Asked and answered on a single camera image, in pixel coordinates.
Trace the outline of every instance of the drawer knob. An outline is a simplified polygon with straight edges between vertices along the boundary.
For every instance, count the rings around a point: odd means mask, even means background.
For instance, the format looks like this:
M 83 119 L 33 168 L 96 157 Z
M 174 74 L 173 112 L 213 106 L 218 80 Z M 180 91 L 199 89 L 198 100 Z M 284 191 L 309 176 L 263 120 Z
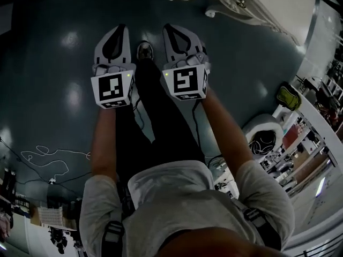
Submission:
M 245 4 L 245 0 L 240 0 L 237 2 L 237 6 L 241 7 L 242 9 L 245 9 L 247 6 Z

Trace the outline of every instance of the foot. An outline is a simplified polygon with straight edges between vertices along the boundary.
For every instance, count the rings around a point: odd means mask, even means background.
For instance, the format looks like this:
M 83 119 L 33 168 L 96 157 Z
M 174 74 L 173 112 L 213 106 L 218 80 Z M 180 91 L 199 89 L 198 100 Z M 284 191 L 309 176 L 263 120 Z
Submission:
M 142 59 L 154 59 L 154 51 L 150 45 L 149 42 L 147 41 L 141 41 L 137 48 L 137 59 L 142 60 Z

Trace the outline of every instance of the skin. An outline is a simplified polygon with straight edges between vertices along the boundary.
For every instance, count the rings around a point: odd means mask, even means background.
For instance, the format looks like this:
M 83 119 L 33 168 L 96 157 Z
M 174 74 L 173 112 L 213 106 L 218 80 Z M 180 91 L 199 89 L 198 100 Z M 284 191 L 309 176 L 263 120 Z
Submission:
M 233 117 L 220 103 L 211 89 L 202 101 L 219 149 L 235 177 L 244 163 L 252 160 L 247 140 Z M 106 175 L 116 182 L 116 112 L 101 109 L 96 124 L 91 167 L 93 175 Z M 167 243 L 158 257 L 268 257 L 284 256 L 270 248 L 257 246 L 237 233 L 223 228 L 204 228 L 183 233 Z

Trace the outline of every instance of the black pants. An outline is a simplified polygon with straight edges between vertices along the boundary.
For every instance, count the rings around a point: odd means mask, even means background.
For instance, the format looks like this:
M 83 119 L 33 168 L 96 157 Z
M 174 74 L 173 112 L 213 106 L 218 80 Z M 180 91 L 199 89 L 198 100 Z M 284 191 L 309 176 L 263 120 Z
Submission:
M 117 173 L 122 182 L 156 165 L 184 160 L 205 163 L 202 150 L 181 112 L 160 84 L 161 72 L 150 59 L 137 65 L 139 97 L 151 121 L 151 143 L 135 121 L 133 107 L 116 109 Z

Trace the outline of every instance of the led light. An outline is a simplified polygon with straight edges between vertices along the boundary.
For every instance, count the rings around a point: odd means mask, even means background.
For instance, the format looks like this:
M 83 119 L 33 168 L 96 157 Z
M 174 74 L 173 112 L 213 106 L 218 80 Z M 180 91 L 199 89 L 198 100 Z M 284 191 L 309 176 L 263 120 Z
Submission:
M 0 247 L 1 247 L 3 250 L 7 250 L 7 248 L 6 248 L 2 243 L 0 243 Z
M 323 185 L 324 185 L 324 181 L 325 181 L 325 177 L 320 181 L 319 183 L 319 187 L 318 187 L 318 190 L 317 190 L 317 193 L 316 193 L 316 197 L 320 195 L 320 193 L 322 192 L 322 188 L 323 188 Z

